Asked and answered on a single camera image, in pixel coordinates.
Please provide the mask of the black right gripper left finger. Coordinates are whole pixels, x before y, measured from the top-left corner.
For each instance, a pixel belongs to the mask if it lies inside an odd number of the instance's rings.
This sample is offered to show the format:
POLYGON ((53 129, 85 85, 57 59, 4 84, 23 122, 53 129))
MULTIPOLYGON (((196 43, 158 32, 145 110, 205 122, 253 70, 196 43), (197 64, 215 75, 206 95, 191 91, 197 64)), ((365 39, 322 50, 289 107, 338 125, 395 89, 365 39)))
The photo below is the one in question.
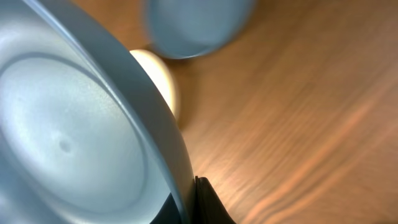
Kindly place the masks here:
POLYGON ((181 224, 180 214, 171 194, 150 224, 181 224))

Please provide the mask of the light blue bowl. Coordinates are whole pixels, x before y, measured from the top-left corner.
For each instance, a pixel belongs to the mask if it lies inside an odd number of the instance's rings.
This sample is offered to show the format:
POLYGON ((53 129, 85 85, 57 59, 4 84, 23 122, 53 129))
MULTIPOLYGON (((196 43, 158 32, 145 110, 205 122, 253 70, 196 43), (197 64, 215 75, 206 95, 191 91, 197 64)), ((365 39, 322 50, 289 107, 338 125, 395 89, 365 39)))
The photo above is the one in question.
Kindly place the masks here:
POLYGON ((146 0, 146 29, 155 51, 166 58, 210 54, 246 25, 255 0, 146 0))

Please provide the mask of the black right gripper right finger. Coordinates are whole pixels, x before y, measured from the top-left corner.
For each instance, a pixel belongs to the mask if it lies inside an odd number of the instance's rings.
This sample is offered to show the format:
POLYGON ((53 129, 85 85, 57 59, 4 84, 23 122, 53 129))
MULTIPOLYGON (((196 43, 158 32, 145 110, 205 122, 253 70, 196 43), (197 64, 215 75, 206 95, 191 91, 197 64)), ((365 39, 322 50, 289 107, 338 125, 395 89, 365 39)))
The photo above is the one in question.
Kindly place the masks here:
POLYGON ((196 176, 195 188, 194 224, 236 224, 206 177, 196 176))

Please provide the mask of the dark blue large bowl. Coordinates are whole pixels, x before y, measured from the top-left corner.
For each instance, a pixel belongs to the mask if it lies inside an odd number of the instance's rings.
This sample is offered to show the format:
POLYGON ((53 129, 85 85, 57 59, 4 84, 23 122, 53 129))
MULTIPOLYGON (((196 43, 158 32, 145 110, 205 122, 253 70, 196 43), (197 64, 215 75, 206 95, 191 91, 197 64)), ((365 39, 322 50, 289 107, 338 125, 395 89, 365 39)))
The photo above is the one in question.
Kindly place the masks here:
POLYGON ((195 184, 148 74, 70 1, 1 2, 1 222, 151 223, 195 184))

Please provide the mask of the cream large bowl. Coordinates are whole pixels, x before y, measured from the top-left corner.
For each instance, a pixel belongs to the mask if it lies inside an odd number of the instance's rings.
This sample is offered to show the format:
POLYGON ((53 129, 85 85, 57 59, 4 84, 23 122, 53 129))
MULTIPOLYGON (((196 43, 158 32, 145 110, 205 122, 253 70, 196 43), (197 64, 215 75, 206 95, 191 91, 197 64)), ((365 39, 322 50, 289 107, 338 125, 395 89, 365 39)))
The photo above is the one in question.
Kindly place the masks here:
POLYGON ((180 93, 169 68, 160 57, 148 50, 136 49, 129 52, 148 74, 177 121, 180 114, 180 93))

